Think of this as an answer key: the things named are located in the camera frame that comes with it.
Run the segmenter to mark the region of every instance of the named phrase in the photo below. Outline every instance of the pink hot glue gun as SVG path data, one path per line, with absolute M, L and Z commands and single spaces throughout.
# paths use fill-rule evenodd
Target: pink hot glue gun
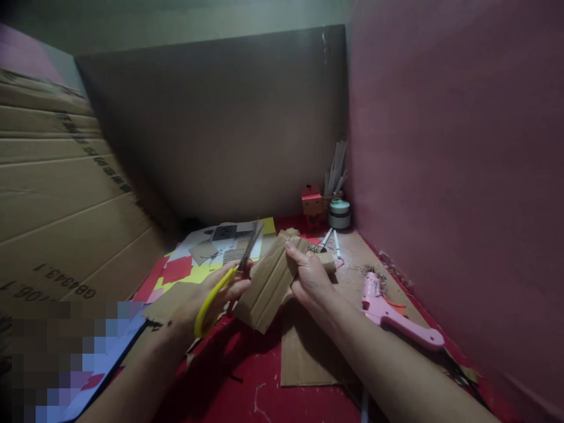
M 381 326 L 381 323 L 385 322 L 428 350 L 438 351 L 445 346 L 445 340 L 438 330 L 419 326 L 395 311 L 392 306 L 386 302 L 380 291 L 378 276 L 370 271 L 367 272 L 366 278 L 364 279 L 362 309 L 366 317 L 378 326 Z

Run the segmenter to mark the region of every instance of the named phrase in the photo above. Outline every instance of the scissor blade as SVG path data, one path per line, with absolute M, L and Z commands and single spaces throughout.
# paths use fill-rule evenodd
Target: scissor blade
M 255 242 L 259 238 L 260 230 L 262 228 L 263 228 L 263 223 L 256 220 L 253 224 L 253 233 L 251 234 L 251 237 L 249 239 L 249 243 L 247 244 L 247 248 L 245 249 L 245 252 L 243 253 L 243 258 L 241 258 L 241 262 L 239 263 L 239 270 L 240 271 L 245 271 L 245 269 L 247 268 L 247 262 L 251 258 L 251 252 L 253 251 L 253 247 L 254 247 Z

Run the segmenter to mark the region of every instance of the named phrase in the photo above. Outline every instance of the cardboard wall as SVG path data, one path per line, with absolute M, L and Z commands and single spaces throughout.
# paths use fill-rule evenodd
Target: cardboard wall
M 81 56 L 108 141 L 176 214 L 203 223 L 301 213 L 347 114 L 344 27 Z
M 5 346 L 6 323 L 22 303 L 127 300 L 165 245 L 86 99 L 52 82 L 61 77 L 37 41 L 1 29 L 8 68 L 0 70 Z
M 527 421 L 561 421 L 564 8 L 372 2 L 352 20 L 356 228 Z

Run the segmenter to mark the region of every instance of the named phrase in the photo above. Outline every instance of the cardboard tube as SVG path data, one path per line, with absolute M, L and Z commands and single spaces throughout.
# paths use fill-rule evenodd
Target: cardboard tube
M 335 268 L 335 260 L 333 260 L 333 255 L 331 253 L 317 253 L 317 257 L 321 261 L 323 268 L 327 274 L 335 273 L 337 269 Z

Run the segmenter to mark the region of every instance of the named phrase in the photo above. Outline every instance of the white container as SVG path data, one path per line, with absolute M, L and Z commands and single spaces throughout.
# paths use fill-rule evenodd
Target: white container
M 333 229 L 346 229 L 351 224 L 351 204 L 340 198 L 333 198 L 327 215 L 329 226 Z

